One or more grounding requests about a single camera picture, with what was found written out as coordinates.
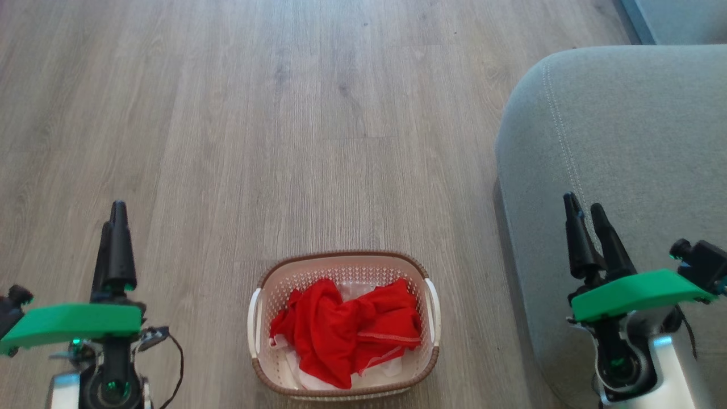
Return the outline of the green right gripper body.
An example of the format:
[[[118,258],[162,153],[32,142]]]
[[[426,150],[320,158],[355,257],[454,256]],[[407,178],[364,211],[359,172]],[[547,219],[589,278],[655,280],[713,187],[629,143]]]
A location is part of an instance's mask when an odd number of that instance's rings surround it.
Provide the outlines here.
[[[602,348],[625,348],[628,336],[621,321],[636,311],[674,306],[684,301],[709,303],[717,294],[699,287],[676,271],[660,269],[607,281],[600,268],[581,268],[574,277],[583,285],[568,297],[567,321],[589,331]]]

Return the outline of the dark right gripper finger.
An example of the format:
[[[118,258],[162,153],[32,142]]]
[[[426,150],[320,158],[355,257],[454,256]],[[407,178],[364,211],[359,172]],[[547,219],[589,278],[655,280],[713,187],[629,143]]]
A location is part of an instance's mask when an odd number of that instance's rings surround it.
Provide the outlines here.
[[[585,226],[585,213],[574,192],[563,195],[571,276],[583,282],[602,282],[603,258]]]
[[[638,274],[620,236],[608,220],[603,206],[600,203],[594,203],[590,207],[590,215],[603,251],[605,280],[617,280]]]

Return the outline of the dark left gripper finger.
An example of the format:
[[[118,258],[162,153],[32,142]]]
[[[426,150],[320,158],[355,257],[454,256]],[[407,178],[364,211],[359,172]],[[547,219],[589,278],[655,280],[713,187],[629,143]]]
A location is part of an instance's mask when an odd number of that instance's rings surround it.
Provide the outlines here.
[[[133,291],[137,287],[137,269],[125,202],[119,200],[112,203],[107,230],[106,290],[116,293]]]
[[[100,299],[102,293],[111,292],[111,284],[107,283],[111,263],[111,223],[106,221],[102,226],[98,255],[94,267],[91,299]]]

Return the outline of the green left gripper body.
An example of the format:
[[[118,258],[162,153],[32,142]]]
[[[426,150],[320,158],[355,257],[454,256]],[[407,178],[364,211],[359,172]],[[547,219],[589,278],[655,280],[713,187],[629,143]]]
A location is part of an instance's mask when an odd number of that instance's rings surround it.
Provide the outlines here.
[[[39,307],[29,312],[23,306],[34,300],[25,287],[11,287],[2,296],[2,355],[13,357],[19,349],[69,342],[103,342],[119,337],[139,343],[140,352],[168,339],[168,328],[142,328],[145,306],[133,303],[129,291],[102,293],[89,303],[66,303]]]

